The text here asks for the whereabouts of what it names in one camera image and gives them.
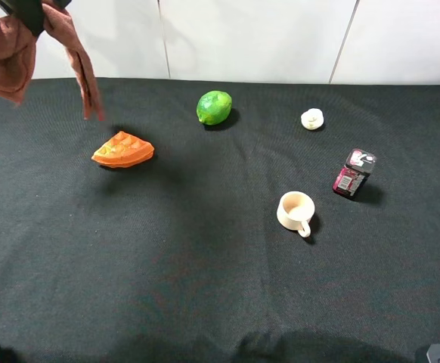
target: green lime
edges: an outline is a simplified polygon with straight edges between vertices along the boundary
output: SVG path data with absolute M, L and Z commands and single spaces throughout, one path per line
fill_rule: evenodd
M 232 97 L 226 92 L 210 91 L 198 101 L 197 115 L 204 125 L 225 121 L 232 110 Z

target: brown cloth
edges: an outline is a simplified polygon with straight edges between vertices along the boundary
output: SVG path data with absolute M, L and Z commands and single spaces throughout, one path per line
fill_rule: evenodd
M 104 119 L 104 110 L 91 59 L 82 47 L 72 17 L 66 10 L 57 8 L 52 1 L 43 0 L 45 31 L 56 38 L 69 55 L 76 72 L 84 101 L 84 117 L 95 112 Z M 0 18 L 0 96 L 21 103 L 32 79 L 36 62 L 37 38 L 16 17 Z

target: white mug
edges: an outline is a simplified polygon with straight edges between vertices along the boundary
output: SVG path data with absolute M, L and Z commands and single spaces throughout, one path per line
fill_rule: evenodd
M 314 202 L 300 191 L 285 193 L 277 208 L 277 219 L 285 228 L 298 231 L 304 238 L 311 235 L 309 222 L 314 215 Z

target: small white object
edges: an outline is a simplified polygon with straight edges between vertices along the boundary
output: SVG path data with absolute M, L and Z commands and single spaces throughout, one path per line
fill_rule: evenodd
M 285 228 L 298 231 L 302 237 L 306 238 L 311 235 L 309 222 L 314 211 L 314 202 L 307 194 L 290 191 L 280 199 L 277 219 Z
M 324 123 L 323 111 L 312 108 L 301 115 L 301 123 L 307 130 L 319 129 Z

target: black tablecloth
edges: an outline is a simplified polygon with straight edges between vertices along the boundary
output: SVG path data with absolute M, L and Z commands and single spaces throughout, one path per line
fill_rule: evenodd
M 0 342 L 27 362 L 409 361 L 440 343 L 440 87 L 101 79 L 0 99 Z M 206 129 L 212 89 L 234 99 Z M 300 115 L 321 108 L 325 127 Z M 115 130 L 153 160 L 111 171 Z M 375 154 L 356 201 L 332 192 Z M 277 222 L 316 205 L 313 238 Z

